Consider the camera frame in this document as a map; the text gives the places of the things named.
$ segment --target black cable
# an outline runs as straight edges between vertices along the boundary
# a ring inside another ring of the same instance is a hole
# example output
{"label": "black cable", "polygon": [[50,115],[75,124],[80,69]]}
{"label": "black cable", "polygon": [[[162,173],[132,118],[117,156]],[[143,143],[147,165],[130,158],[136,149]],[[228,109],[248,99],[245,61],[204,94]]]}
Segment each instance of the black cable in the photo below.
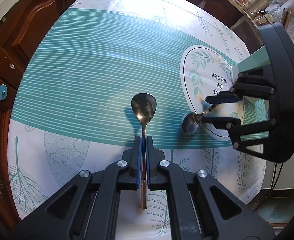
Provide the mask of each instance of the black cable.
{"label": "black cable", "polygon": [[276,183],[277,183],[277,181],[279,179],[279,176],[280,176],[281,170],[283,168],[283,165],[284,165],[284,163],[282,163],[281,166],[280,166],[280,169],[279,169],[279,172],[278,172],[275,184],[274,184],[274,180],[275,180],[275,177],[276,177],[276,170],[277,170],[277,163],[275,164],[275,170],[274,170],[274,175],[273,175],[272,182],[271,182],[271,188],[270,188],[268,194],[258,203],[258,205],[253,209],[253,211],[256,211],[262,204],[265,204],[267,199],[270,197],[270,195],[271,195],[272,191],[274,190],[274,188],[276,186]]}

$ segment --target spoon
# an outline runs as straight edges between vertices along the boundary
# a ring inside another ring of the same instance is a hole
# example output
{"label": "spoon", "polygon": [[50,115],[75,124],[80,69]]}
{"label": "spoon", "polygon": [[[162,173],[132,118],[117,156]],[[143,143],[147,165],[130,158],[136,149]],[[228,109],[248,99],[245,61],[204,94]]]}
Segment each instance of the spoon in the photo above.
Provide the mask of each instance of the spoon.
{"label": "spoon", "polygon": [[204,110],[201,114],[196,114],[193,112],[185,115],[181,125],[182,133],[187,136],[194,135],[197,132],[204,115],[209,114],[217,106],[218,104],[213,104],[208,109]]}
{"label": "spoon", "polygon": [[146,126],[156,111],[156,98],[151,94],[140,93],[131,100],[131,108],[142,126],[142,166],[140,180],[140,208],[147,209],[147,178],[146,178]]}

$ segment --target floor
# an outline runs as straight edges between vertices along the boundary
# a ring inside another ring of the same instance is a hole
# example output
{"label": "floor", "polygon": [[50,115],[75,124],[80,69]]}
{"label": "floor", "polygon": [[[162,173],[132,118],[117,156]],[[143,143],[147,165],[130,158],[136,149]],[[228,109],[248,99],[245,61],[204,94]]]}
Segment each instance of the floor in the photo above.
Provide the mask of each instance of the floor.
{"label": "floor", "polygon": [[[268,192],[269,190],[261,190],[248,206],[254,209],[266,199]],[[273,226],[276,235],[279,234],[294,215],[294,189],[274,190],[256,212]]]}

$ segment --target oval label print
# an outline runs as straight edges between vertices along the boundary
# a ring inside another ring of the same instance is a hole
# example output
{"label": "oval label print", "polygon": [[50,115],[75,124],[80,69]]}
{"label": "oval label print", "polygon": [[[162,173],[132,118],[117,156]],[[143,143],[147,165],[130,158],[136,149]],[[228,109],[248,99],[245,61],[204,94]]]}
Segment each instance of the oval label print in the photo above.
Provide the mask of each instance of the oval label print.
{"label": "oval label print", "polygon": [[[210,107],[205,99],[227,91],[232,87],[230,66],[213,49],[205,46],[191,46],[183,54],[180,63],[180,78],[186,101],[192,112],[198,114]],[[209,115],[244,118],[244,102],[221,104]],[[202,123],[203,129],[217,140],[229,140],[227,130]]]}

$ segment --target table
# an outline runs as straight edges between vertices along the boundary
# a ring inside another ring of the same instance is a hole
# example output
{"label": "table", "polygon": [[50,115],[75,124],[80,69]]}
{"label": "table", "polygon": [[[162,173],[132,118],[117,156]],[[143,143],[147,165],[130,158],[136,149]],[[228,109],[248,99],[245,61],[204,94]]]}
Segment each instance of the table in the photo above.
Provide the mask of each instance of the table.
{"label": "table", "polygon": [[[186,113],[231,87],[229,66],[248,55],[232,31],[185,0],[76,0],[37,48],[15,99],[8,172],[20,217],[80,170],[103,170],[121,158],[141,133],[130,106],[140,92],[157,100],[146,132],[166,159],[208,171],[248,203],[266,161],[237,152],[228,134],[211,126],[192,138],[180,132]],[[213,114],[244,124],[266,118],[263,101]],[[148,192],[147,210],[139,203],[139,191],[121,193],[116,239],[170,239],[166,192]]]}

